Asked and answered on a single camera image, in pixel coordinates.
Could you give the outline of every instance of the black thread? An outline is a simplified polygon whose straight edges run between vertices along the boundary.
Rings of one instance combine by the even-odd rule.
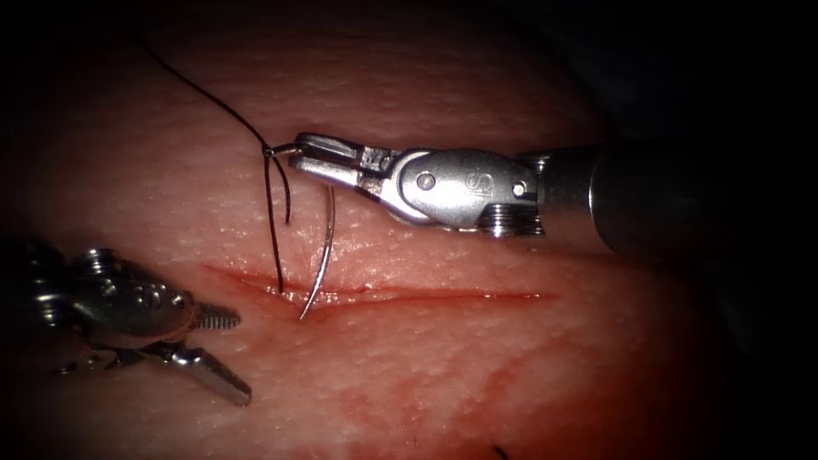
[[[275,164],[276,169],[279,171],[279,175],[281,176],[281,181],[284,183],[284,196],[285,196],[285,223],[290,223],[290,210],[291,210],[291,198],[290,198],[290,182],[287,180],[287,174],[284,172],[284,167],[281,166],[281,162],[277,158],[273,158],[272,151],[273,149],[270,145],[264,140],[261,133],[253,127],[247,120],[244,119],[238,112],[236,112],[231,106],[227,105],[221,99],[215,97],[213,94],[208,92],[206,89],[198,86],[196,83],[190,81],[187,77],[179,73],[175,68],[171,67],[170,64],[165,62],[155,51],[151,48],[151,46],[147,43],[145,39],[140,37],[136,31],[129,26],[125,26],[125,29],[130,33],[130,35],[134,38],[136,43],[142,48],[151,58],[156,61],[162,68],[164,68],[167,72],[173,75],[176,78],[179,78],[184,84],[187,86],[195,89],[201,95],[208,98],[211,102],[219,106],[222,110],[229,113],[233,116],[233,118],[239,120],[239,123],[243,124],[245,128],[247,128],[258,141],[262,144],[262,156],[264,157],[264,188],[267,190],[267,214],[268,219],[270,222],[270,237],[273,240],[273,258],[275,259],[275,270],[278,274],[279,279],[279,293],[284,292],[284,273],[281,269],[281,257],[279,255],[279,241],[275,235],[275,223],[273,219],[273,194],[270,190],[270,158],[272,158],[273,163]]]

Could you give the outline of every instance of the red stain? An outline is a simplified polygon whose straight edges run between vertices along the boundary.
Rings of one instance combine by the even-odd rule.
[[[263,289],[260,286],[275,286],[276,285],[276,278],[270,277],[265,274],[259,273],[247,273],[247,272],[235,272],[232,270],[228,270],[225,268],[220,267],[213,267],[211,265],[202,264],[201,267],[209,273],[215,274],[221,279],[228,280],[232,284],[236,286],[236,290],[250,296],[265,296],[270,297],[274,296],[273,293]],[[306,293],[311,286],[304,286],[299,284],[294,284],[290,282],[285,282],[285,291],[287,292],[296,292],[299,294]],[[377,300],[377,301],[352,301],[347,305],[350,304],[362,304],[362,303],[373,303],[378,302],[381,304],[394,302],[394,301],[411,301],[411,300],[427,300],[427,301],[442,301],[447,299],[464,299],[464,298],[474,298],[474,299],[490,299],[490,300],[520,300],[520,299],[547,299],[547,300],[555,300],[558,298],[556,294],[553,292],[528,292],[528,293],[520,293],[520,292],[510,292],[507,290],[425,290],[425,289],[417,289],[417,288],[402,288],[399,286],[396,287],[385,287],[382,291],[388,291],[390,294],[394,294],[394,297],[391,297],[387,300]],[[354,296],[366,293],[377,292],[377,290],[370,290],[367,288],[359,288],[359,289],[345,289],[345,290],[332,290],[325,292],[330,292],[335,295],[339,296]],[[342,303],[336,303],[335,306],[342,306]]]

